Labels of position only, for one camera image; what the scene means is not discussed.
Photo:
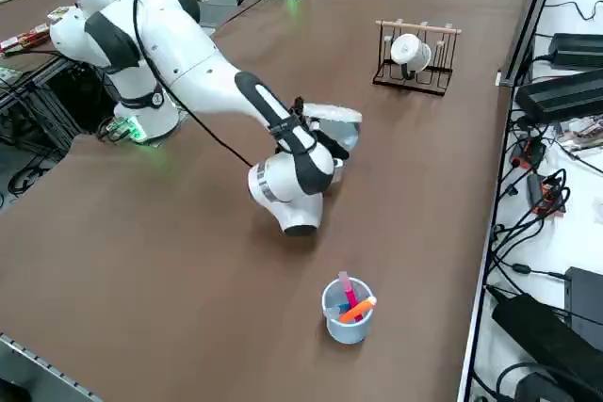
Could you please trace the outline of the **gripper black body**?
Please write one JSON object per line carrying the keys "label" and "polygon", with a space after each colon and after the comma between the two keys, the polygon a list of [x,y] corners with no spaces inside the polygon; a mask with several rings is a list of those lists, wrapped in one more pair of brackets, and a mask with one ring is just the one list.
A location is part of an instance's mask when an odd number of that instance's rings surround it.
{"label": "gripper black body", "polygon": [[315,130],[313,135],[317,141],[318,149],[330,155],[332,159],[339,159],[341,161],[348,161],[350,159],[350,152],[321,129]]}

